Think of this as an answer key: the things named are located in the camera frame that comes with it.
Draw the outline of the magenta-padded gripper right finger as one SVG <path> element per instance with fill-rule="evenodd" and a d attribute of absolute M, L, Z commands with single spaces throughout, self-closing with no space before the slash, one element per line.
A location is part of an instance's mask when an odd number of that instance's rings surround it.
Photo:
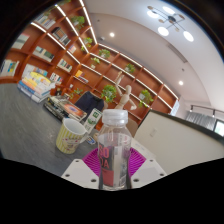
<path fill-rule="evenodd" d="M 131 188 L 140 188 L 166 176 L 166 172 L 154 158 L 146 158 L 136 149 L 131 149 L 128 162 Z"/>

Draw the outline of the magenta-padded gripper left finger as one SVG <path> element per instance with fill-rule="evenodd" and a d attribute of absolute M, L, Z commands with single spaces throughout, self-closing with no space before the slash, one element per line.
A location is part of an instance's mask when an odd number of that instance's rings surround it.
<path fill-rule="evenodd" d="M 98 189 L 100 172 L 98 149 L 94 149 L 83 159 L 74 159 L 62 178 L 84 188 Z"/>

